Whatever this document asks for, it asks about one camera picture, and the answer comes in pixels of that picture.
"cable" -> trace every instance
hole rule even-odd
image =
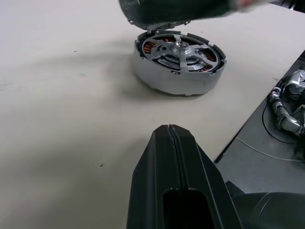
[[[258,153],[261,153],[265,156],[268,156],[268,157],[271,157],[273,159],[277,159],[277,160],[282,160],[282,161],[293,161],[293,162],[303,162],[304,161],[301,161],[301,160],[293,160],[293,159],[285,159],[285,158],[280,158],[280,157],[275,157],[275,156],[271,156],[269,154],[265,154],[264,152],[258,150],[258,149],[255,149],[254,147],[248,145],[246,142],[244,142],[243,140],[239,139],[238,137],[236,138],[238,141],[242,142],[245,146],[248,146],[249,148],[253,149],[254,151],[258,152]]]
[[[263,123],[263,126],[264,126],[265,130],[267,131],[267,133],[268,133],[271,137],[273,137],[275,140],[277,140],[277,141],[279,141],[279,142],[281,142],[281,143],[285,143],[285,144],[297,144],[297,142],[284,142],[284,141],[282,141],[282,140],[280,140],[280,139],[274,137],[274,136],[269,132],[269,130],[267,129],[267,127],[266,127],[266,125],[265,125],[265,121],[264,121],[264,114],[265,114],[265,111],[266,111],[267,106],[268,106],[268,102],[267,102],[267,104],[266,104],[266,106],[265,106],[265,108],[264,108],[264,111],[263,111],[263,113],[262,113],[262,123]]]

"white table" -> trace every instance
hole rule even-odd
[[[116,0],[1,1],[1,229],[123,229],[152,131],[187,128],[214,160],[305,49],[304,21],[268,5],[176,28],[228,63],[213,91],[172,97],[132,74],[142,31]]]

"white wire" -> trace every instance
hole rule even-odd
[[[278,160],[282,160],[282,161],[294,161],[294,162],[304,162],[304,161],[301,161],[301,160],[293,160],[293,159],[285,159],[285,158],[279,158],[279,157],[275,157],[275,156],[271,156],[271,155],[268,155],[268,154],[265,154],[264,152],[258,150],[258,149],[255,149],[254,147],[248,145],[246,142],[244,142],[243,140],[239,139],[238,137],[236,138],[238,141],[242,142],[243,144],[245,144],[246,146],[248,146],[249,148],[253,149],[254,151],[258,152],[258,153],[261,153],[265,156],[268,156],[268,157],[271,157],[271,158],[274,158],[274,159],[278,159]]]

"silver motor casing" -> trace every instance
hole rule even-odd
[[[158,31],[158,34],[181,34],[179,31]],[[179,71],[149,60],[142,52],[142,40],[149,34],[142,33],[134,43],[133,69],[135,74],[151,88],[176,95],[204,94],[215,88],[226,65],[225,54],[216,45],[210,46],[217,53],[219,66],[213,71]],[[209,41],[193,34],[186,36]]]

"white tabletop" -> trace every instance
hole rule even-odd
[[[228,63],[213,91],[172,97],[133,75],[142,31],[116,0],[1,1],[0,227],[123,229],[152,131],[187,128],[214,160],[305,49],[304,21],[268,5],[177,27]]]

